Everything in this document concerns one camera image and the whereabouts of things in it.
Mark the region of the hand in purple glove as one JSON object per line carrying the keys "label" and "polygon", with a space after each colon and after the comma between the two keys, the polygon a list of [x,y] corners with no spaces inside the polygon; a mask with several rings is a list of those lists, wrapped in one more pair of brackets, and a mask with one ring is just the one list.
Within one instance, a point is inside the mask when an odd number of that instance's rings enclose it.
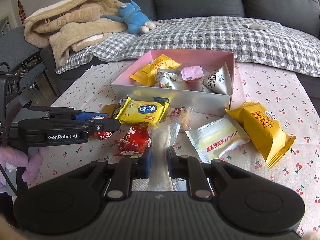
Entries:
{"label": "hand in purple glove", "polygon": [[30,147],[28,153],[31,153],[32,156],[28,157],[20,150],[1,146],[1,167],[3,170],[6,170],[7,165],[26,168],[22,174],[22,180],[27,185],[31,185],[40,173],[43,157],[48,153],[48,150],[48,147]]}

